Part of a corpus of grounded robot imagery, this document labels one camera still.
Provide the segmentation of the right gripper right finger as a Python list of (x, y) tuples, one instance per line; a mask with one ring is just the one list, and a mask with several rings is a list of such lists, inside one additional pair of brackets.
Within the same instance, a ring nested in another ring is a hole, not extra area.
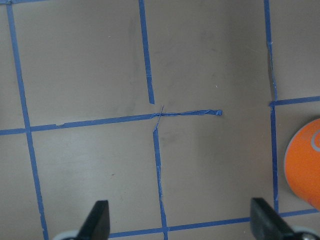
[(318, 240), (320, 235), (305, 227), (291, 227), (261, 197), (250, 200), (250, 230), (256, 240)]

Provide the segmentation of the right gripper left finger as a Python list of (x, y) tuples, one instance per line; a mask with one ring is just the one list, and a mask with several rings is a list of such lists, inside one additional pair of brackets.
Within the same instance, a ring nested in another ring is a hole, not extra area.
[(110, 212), (108, 200), (95, 202), (84, 221), (76, 240), (107, 240), (110, 235)]

